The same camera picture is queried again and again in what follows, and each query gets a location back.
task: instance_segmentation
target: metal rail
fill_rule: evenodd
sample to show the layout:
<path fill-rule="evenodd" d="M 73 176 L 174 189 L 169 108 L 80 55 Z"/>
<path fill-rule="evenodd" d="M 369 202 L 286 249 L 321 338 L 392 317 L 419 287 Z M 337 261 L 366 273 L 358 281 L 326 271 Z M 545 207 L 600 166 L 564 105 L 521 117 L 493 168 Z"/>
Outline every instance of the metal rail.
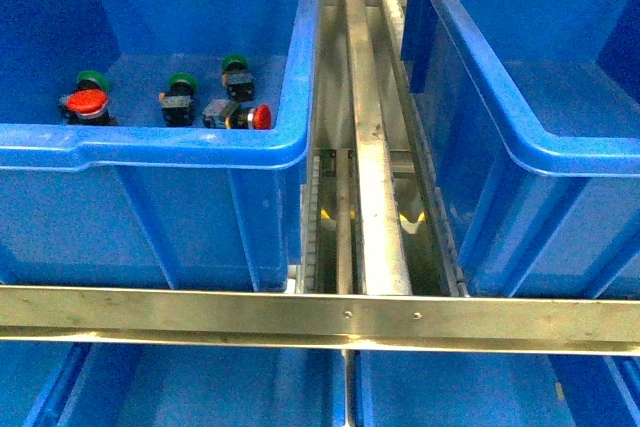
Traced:
<path fill-rule="evenodd" d="M 0 339 L 640 355 L 640 302 L 0 287 Z"/>
<path fill-rule="evenodd" d="M 371 295 L 411 295 L 394 197 L 364 0 L 345 0 L 363 238 L 362 281 Z"/>
<path fill-rule="evenodd" d="M 442 199 L 439 198 L 439 192 L 435 185 L 436 174 L 431 161 L 429 146 L 419 141 L 419 139 L 424 139 L 426 136 L 424 132 L 421 132 L 422 127 L 417 116 L 417 109 L 409 93 L 407 72 L 400 60 L 404 13 L 398 0 L 378 0 L 378 2 L 391 47 L 391 66 L 398 89 L 404 124 L 407 129 L 407 140 L 409 141 L 414 171 L 419 179 L 418 186 L 424 203 L 423 208 L 431 220 L 429 227 L 438 240 L 438 263 L 441 267 L 443 288 L 449 295 L 454 297 L 468 297 L 469 294 L 462 270 L 455 265 L 456 252 L 453 234 L 447 222 L 446 211 L 442 207 Z"/>

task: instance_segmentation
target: metal bracket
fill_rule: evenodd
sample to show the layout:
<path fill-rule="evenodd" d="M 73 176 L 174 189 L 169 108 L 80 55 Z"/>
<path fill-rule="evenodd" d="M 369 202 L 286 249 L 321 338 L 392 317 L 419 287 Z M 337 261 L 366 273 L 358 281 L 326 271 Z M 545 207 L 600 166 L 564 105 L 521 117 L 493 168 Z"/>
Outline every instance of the metal bracket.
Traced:
<path fill-rule="evenodd" d="M 0 287 L 0 339 L 640 355 L 640 302 Z"/>

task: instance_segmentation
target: plastic bin rim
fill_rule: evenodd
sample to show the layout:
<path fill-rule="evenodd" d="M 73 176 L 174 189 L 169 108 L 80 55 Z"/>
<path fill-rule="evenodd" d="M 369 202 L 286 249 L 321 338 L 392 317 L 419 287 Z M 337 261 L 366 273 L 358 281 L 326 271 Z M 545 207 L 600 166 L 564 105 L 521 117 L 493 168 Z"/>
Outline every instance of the plastic bin rim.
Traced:
<path fill-rule="evenodd" d="M 640 177 L 640 139 L 547 132 L 460 0 L 430 1 L 516 164 L 550 176 Z"/>
<path fill-rule="evenodd" d="M 294 165 L 309 148 L 319 15 L 320 0 L 298 0 L 272 130 L 0 124 L 0 170 L 77 172 L 95 165 L 284 169 Z"/>

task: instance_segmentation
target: bin wall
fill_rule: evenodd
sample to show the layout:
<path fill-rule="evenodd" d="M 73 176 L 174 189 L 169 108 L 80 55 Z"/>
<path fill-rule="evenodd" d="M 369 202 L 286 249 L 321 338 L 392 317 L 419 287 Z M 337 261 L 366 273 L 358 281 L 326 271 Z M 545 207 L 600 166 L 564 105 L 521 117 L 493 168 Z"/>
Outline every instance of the bin wall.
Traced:
<path fill-rule="evenodd" d="M 605 67 L 581 64 L 598 62 L 609 33 L 638 12 L 630 6 L 635 1 L 506 2 L 522 5 L 407 5 L 403 58 L 470 291 L 638 298 L 640 180 L 635 164 L 627 171 L 629 164 L 615 160 L 638 158 L 637 138 L 623 138 L 638 121 L 638 106 Z M 581 12 L 584 2 L 594 7 L 581 17 L 586 23 L 564 28 L 560 19 Z M 519 24 L 521 14 L 530 27 Z M 536 30 L 541 19 L 556 25 L 545 30 L 555 36 L 546 53 Z M 591 26 L 589 35 L 580 33 L 585 26 Z M 554 51 L 555 45 L 570 55 Z M 534 51 L 540 53 L 536 63 L 527 64 Z M 499 58 L 508 62 L 502 65 Z M 549 75 L 563 68 L 571 72 L 566 79 Z M 616 131 L 619 139 L 607 138 Z"/>
<path fill-rule="evenodd" d="M 284 224 L 299 225 L 299 169 L 1 171 L 1 280 L 281 290 L 300 255 Z"/>

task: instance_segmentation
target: aluminum rail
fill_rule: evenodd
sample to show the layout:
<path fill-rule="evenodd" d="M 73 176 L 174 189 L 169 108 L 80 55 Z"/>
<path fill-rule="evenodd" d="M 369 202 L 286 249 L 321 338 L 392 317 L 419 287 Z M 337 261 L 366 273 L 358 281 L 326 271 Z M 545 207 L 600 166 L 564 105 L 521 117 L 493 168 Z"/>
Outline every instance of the aluminum rail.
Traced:
<path fill-rule="evenodd" d="M 0 287 L 0 339 L 640 356 L 640 302 Z"/>
<path fill-rule="evenodd" d="M 345 0 L 347 53 L 356 134 L 362 225 L 363 293 L 411 295 L 402 248 L 391 156 L 384 131 L 364 0 Z"/>

